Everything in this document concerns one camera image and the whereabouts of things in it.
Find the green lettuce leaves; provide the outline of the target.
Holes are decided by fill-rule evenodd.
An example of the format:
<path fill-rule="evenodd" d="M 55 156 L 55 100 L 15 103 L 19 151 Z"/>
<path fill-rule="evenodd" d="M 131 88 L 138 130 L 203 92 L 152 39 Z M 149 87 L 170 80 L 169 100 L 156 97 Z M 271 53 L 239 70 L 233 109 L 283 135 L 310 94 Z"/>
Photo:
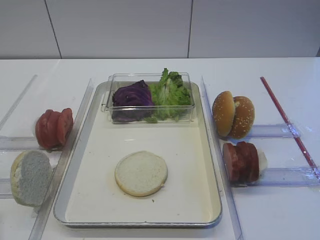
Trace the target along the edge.
<path fill-rule="evenodd" d="M 164 68 L 159 82 L 150 84 L 149 90 L 152 102 L 157 107 L 151 116 L 144 119 L 148 123 L 167 119 L 178 121 L 185 112 L 180 107 L 192 104 L 191 92 L 184 86 L 182 76 L 177 71 L 169 72 Z"/>

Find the clear lower right crossbar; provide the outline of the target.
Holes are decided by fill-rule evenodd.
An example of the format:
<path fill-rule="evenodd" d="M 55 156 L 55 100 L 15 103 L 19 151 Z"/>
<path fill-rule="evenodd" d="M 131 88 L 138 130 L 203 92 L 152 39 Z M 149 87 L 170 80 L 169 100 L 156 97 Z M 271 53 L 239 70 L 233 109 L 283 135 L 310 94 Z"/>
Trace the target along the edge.
<path fill-rule="evenodd" d="M 257 181 L 231 182 L 232 187 L 319 187 L 320 180 L 309 167 L 267 168 Z"/>

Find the right red meat patty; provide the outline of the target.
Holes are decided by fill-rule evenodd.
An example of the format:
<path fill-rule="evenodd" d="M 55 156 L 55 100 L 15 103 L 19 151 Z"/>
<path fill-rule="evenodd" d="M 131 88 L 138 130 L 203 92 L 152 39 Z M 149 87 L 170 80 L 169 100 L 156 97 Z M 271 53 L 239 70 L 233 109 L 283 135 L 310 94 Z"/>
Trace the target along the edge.
<path fill-rule="evenodd" d="M 252 143 L 247 142 L 247 146 L 250 153 L 250 173 L 248 181 L 255 182 L 258 180 L 260 173 L 258 151 Z"/>

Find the clear rail left of tray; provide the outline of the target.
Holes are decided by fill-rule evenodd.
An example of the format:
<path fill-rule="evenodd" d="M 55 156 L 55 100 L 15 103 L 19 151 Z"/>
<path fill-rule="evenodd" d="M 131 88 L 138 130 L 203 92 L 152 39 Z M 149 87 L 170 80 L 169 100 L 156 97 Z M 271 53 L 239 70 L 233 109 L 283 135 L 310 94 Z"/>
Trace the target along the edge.
<path fill-rule="evenodd" d="M 77 139 L 77 135 L 81 129 L 82 121 L 85 116 L 87 106 L 90 102 L 92 92 L 94 90 L 94 84 L 92 80 L 89 80 L 81 104 L 79 106 L 77 115 L 74 119 L 74 124 L 71 133 L 68 136 L 67 142 L 62 150 L 59 161 L 54 169 L 52 178 L 48 190 L 45 195 L 45 199 L 38 210 L 33 228 L 30 232 L 30 240 L 40 240 L 43 235 L 48 217 L 50 215 L 59 185 L 63 178 L 67 163 L 72 154 L 74 143 Z"/>

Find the clear rail of tray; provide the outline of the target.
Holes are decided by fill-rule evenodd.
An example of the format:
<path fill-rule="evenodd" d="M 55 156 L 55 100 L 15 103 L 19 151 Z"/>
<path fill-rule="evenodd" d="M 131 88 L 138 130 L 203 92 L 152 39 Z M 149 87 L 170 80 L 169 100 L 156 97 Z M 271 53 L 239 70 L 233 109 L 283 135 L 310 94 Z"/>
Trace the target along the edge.
<path fill-rule="evenodd" d="M 203 102 L 204 102 L 204 107 L 206 111 L 206 115 L 208 118 L 208 124 L 212 136 L 212 141 L 215 149 L 215 154 L 216 154 L 216 159 L 217 159 L 217 164 L 219 166 L 219 172 L 220 176 L 223 182 L 223 191 L 224 191 L 224 196 L 226 197 L 226 202 L 228 206 L 228 211 L 230 213 L 230 220 L 232 223 L 232 228 L 233 228 L 233 233 L 235 240 L 243 240 L 243 231 L 242 227 L 240 224 L 237 208 L 235 205 L 231 185 L 228 179 L 228 171 L 226 170 L 224 161 L 223 161 L 223 152 L 221 150 L 221 145 L 220 141 L 218 138 L 218 135 L 216 133 L 216 126 L 213 120 L 213 114 L 212 114 L 212 107 L 210 105 L 210 100 L 209 96 L 207 93 L 206 85 L 203 76 L 201 76 L 200 80 L 200 87 L 202 91 L 202 96 L 203 96 Z"/>
<path fill-rule="evenodd" d="M 92 92 L 94 90 L 94 84 L 92 80 L 89 80 L 81 104 L 79 106 L 77 115 L 74 119 L 74 124 L 71 133 L 68 136 L 67 142 L 62 150 L 59 161 L 54 169 L 52 178 L 48 190 L 45 195 L 45 199 L 38 210 L 33 228 L 30 232 L 30 240 L 40 240 L 43 235 L 48 217 L 50 215 L 59 185 L 63 178 L 67 163 L 72 154 L 74 143 L 77 139 L 77 135 L 81 129 L 82 121 L 85 116 L 87 106 L 90 102 Z"/>

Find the bun bottom slice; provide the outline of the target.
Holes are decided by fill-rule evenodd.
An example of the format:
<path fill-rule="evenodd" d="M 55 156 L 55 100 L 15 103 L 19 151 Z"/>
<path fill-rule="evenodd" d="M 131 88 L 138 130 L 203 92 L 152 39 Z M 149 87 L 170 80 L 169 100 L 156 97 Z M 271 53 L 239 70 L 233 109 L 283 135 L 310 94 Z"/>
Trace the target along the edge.
<path fill-rule="evenodd" d="M 159 191 L 168 178 L 165 160 L 149 151 L 131 153 L 114 170 L 119 188 L 134 197 L 146 197 Z"/>

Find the red meat patty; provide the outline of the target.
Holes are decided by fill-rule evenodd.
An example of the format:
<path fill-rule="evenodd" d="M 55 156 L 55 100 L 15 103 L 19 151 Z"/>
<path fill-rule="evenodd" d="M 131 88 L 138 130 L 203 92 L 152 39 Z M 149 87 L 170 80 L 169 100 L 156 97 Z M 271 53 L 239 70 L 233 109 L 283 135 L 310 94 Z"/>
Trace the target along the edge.
<path fill-rule="evenodd" d="M 260 173 L 258 151 L 252 143 L 247 142 L 247 146 L 250 153 L 250 173 L 248 181 L 255 182 L 258 180 Z"/>
<path fill-rule="evenodd" d="M 251 154 L 249 146 L 245 141 L 240 141 L 235 146 L 238 167 L 239 167 L 239 181 L 248 182 L 251 172 Z"/>
<path fill-rule="evenodd" d="M 236 149 L 231 143 L 224 143 L 222 151 L 228 179 L 230 182 L 237 182 L 239 180 L 240 171 Z"/>

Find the right sesame bun top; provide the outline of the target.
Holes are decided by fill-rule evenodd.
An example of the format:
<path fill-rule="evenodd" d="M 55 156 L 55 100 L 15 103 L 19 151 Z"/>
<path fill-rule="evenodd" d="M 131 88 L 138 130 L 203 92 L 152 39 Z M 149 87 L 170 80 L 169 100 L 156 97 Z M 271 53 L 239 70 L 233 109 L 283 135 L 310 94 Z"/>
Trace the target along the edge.
<path fill-rule="evenodd" d="M 251 130 L 255 120 L 255 107 L 246 96 L 235 96 L 235 115 L 231 131 L 228 134 L 233 139 L 244 138 Z"/>

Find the purple cabbage piece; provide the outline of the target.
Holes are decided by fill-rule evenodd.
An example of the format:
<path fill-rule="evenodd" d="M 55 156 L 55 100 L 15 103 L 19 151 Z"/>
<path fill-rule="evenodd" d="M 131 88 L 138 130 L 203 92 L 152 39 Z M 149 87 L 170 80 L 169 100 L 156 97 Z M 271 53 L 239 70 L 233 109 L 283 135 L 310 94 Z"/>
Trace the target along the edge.
<path fill-rule="evenodd" d="M 152 107 L 152 94 L 144 80 L 120 87 L 112 96 L 113 107 Z M 116 122 L 141 121 L 152 115 L 152 110 L 114 110 L 112 119 Z"/>

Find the red plastic rail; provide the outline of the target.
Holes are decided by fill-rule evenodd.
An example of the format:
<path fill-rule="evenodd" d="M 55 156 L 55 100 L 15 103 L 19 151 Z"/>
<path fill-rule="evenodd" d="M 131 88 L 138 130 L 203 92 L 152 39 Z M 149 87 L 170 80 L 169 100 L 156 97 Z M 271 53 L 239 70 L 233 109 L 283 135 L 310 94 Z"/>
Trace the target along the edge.
<path fill-rule="evenodd" d="M 281 115 L 282 119 L 286 123 L 289 131 L 291 132 L 296 144 L 298 145 L 298 147 L 299 147 L 300 151 L 302 152 L 304 158 L 306 159 L 308 165 L 312 169 L 315 177 L 319 181 L 320 180 L 320 170 L 317 167 L 317 165 L 314 162 L 314 160 L 312 159 L 312 157 L 311 157 L 310 153 L 308 152 L 307 148 L 305 147 L 303 141 L 301 140 L 301 138 L 297 134 L 296 128 L 290 122 L 290 120 L 287 117 L 285 111 L 283 110 L 282 106 L 280 105 L 278 99 L 276 98 L 276 96 L 274 95 L 272 89 L 270 88 L 269 84 L 267 83 L 267 80 L 263 76 L 260 77 L 260 80 L 261 80 L 262 84 L 264 85 L 266 91 L 268 92 L 268 94 L 269 94 L 271 100 L 273 101 L 275 107 L 277 108 L 279 114 Z"/>

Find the metal baking tray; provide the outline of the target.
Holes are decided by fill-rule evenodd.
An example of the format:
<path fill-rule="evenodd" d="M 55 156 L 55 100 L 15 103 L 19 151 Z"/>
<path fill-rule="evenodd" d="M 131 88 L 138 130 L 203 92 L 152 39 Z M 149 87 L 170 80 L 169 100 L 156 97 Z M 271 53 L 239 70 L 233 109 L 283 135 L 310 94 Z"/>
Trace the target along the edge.
<path fill-rule="evenodd" d="M 206 228 L 222 203 L 200 91 L 191 121 L 115 124 L 100 84 L 57 195 L 53 214 L 74 228 Z"/>

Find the sesame bun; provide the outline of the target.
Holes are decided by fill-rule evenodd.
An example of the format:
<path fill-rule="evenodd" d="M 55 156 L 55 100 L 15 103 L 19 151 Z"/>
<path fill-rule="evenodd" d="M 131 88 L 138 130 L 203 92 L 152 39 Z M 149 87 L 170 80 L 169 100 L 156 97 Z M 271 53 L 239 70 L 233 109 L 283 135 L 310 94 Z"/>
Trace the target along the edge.
<path fill-rule="evenodd" d="M 230 91 L 221 92 L 214 100 L 212 105 L 213 120 L 217 133 L 226 137 L 233 126 L 235 117 L 235 102 Z"/>
<path fill-rule="evenodd" d="M 255 120 L 255 107 L 246 96 L 235 96 L 235 115 L 231 131 L 228 134 L 233 139 L 244 138 L 251 130 Z"/>

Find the pale rear bun bottom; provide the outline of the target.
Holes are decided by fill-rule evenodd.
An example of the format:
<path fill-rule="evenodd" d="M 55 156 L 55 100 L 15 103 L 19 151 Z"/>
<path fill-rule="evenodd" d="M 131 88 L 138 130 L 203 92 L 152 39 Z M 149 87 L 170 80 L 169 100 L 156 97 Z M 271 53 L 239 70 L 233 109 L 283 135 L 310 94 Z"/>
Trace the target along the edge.
<path fill-rule="evenodd" d="M 40 207 L 45 199 L 53 169 L 46 154 L 27 150 L 14 160 L 10 186 L 14 200 L 23 206 Z"/>

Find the clear plastic container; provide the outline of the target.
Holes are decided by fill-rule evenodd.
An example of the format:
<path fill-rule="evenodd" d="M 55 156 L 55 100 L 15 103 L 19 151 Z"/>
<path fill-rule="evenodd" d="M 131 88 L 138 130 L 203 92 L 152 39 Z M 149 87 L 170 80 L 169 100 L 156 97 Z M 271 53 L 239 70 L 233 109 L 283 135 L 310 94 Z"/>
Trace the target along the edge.
<path fill-rule="evenodd" d="M 189 74 L 117 73 L 108 80 L 102 110 L 115 124 L 189 122 L 195 101 Z"/>

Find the left red meat patty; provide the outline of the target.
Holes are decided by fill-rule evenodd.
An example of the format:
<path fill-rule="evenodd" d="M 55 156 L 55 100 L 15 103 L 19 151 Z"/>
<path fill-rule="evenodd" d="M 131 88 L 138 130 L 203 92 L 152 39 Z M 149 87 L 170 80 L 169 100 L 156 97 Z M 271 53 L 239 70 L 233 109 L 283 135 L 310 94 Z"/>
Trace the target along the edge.
<path fill-rule="evenodd" d="M 236 149 L 231 143 L 224 143 L 222 151 L 228 179 L 230 182 L 237 182 L 239 180 L 240 171 Z"/>

